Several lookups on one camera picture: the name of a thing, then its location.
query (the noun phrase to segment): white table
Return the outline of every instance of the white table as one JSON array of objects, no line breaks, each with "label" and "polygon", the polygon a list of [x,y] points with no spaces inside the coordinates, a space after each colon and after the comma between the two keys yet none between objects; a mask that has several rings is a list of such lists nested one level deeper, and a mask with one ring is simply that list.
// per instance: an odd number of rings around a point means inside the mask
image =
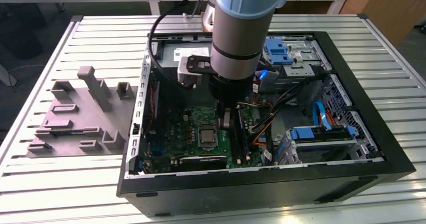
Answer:
[{"label": "white table", "polygon": [[[76,78],[83,65],[107,84],[136,84],[152,16],[84,17],[71,22],[0,147],[0,223],[144,223],[150,219],[116,197],[122,156],[26,158],[45,119],[55,79]],[[200,32],[202,18],[170,16],[159,32]],[[425,223],[426,83],[369,20],[356,15],[277,15],[272,30],[328,31],[417,172],[343,203],[248,210],[160,220],[176,223]]]}]

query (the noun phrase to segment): slotted metal table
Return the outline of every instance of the slotted metal table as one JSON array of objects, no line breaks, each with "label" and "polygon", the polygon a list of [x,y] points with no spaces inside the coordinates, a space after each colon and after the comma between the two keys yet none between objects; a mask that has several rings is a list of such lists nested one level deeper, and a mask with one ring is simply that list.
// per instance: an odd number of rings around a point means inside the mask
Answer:
[{"label": "slotted metal table", "polygon": [[[138,84],[156,16],[87,16],[66,30],[0,147],[0,223],[425,223],[426,83],[369,20],[356,15],[277,15],[272,31],[327,31],[415,163],[417,172],[341,203],[188,215],[150,220],[116,197],[122,155],[26,158],[55,80],[74,87],[80,66],[115,86]],[[168,16],[159,32],[200,32],[202,18]]]}]

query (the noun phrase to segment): robot end effector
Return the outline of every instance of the robot end effector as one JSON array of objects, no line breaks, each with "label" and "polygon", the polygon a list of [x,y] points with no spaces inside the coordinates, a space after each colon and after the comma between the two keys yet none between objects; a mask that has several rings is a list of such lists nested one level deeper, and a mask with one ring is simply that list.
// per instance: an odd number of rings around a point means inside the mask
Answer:
[{"label": "robot end effector", "polygon": [[[188,74],[211,74],[212,95],[226,107],[232,107],[247,96],[275,9],[284,5],[285,0],[216,2],[212,56],[191,56],[184,66]],[[198,80],[196,77],[187,81],[198,83]]]}]

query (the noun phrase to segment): table leg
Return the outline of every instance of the table leg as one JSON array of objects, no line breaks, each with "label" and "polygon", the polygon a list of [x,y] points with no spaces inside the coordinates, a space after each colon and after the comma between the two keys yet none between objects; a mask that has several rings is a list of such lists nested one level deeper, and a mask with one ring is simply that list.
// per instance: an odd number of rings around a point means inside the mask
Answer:
[{"label": "table leg", "polygon": [[10,87],[14,87],[17,85],[17,79],[10,74],[7,69],[0,65],[0,81]]},{"label": "table leg", "polygon": [[343,7],[344,7],[345,1],[347,0],[335,0],[327,13],[328,14],[339,14],[341,12]]},{"label": "table leg", "polygon": [[151,14],[152,15],[162,15],[162,13],[160,13],[160,0],[148,0],[148,2],[150,2]]},{"label": "table leg", "polygon": [[64,12],[66,11],[64,5],[66,5],[66,3],[55,3],[55,6],[56,6],[56,9],[58,9],[59,12]]}]

